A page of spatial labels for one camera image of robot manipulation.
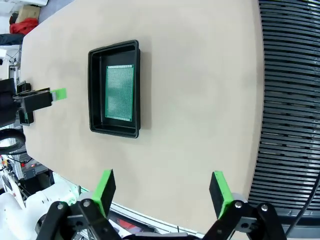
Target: black slatted panel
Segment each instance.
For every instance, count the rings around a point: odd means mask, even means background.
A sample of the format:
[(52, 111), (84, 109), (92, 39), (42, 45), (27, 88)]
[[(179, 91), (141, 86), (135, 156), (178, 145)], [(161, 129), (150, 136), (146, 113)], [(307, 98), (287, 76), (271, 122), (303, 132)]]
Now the black slatted panel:
[[(290, 224), (320, 171), (320, 2), (260, 0), (259, 7), (264, 106), (249, 203), (273, 204)], [(300, 223), (311, 226), (310, 217), (320, 220), (320, 189)]]

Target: tabletop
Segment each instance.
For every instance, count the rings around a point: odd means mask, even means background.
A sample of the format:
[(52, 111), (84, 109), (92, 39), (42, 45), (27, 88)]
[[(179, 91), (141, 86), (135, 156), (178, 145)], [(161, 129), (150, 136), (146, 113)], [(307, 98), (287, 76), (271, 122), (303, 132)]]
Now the tabletop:
[[(91, 132), (88, 53), (136, 39), (141, 50), (137, 139)], [(28, 154), (90, 190), (113, 169), (114, 201), (184, 228), (216, 220), (213, 171), (248, 196), (264, 86), (256, 0), (75, 0), (23, 41), (21, 80), (67, 99), (24, 126)]]

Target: red cloth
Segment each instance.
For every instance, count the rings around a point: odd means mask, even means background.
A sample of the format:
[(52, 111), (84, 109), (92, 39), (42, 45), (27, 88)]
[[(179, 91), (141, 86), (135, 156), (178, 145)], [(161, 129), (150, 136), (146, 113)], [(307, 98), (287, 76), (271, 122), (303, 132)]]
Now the red cloth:
[(36, 18), (26, 18), (22, 22), (11, 24), (10, 33), (27, 35), (36, 26), (38, 26), (38, 20)]

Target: dark pants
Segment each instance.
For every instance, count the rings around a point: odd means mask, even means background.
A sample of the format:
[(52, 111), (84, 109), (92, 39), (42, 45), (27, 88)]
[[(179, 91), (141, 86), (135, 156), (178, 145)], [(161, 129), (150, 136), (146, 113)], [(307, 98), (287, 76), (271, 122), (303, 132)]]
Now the dark pants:
[(21, 45), (24, 37), (22, 33), (0, 34), (0, 46)]

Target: black tray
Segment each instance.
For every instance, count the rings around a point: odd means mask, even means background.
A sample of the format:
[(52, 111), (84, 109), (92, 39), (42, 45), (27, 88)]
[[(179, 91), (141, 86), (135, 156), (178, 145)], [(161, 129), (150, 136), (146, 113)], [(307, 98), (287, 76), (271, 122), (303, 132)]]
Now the black tray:
[[(132, 121), (105, 117), (107, 66), (134, 65)], [(88, 54), (88, 101), (92, 132), (137, 138), (140, 129), (140, 50), (137, 40), (94, 49)]]
[[(23, 81), (16, 86), (16, 93), (22, 93), (24, 91), (31, 91), (31, 84)], [(24, 126), (29, 126), (34, 122), (34, 112), (24, 113), (24, 111), (19, 110), (19, 120), (20, 124)]]

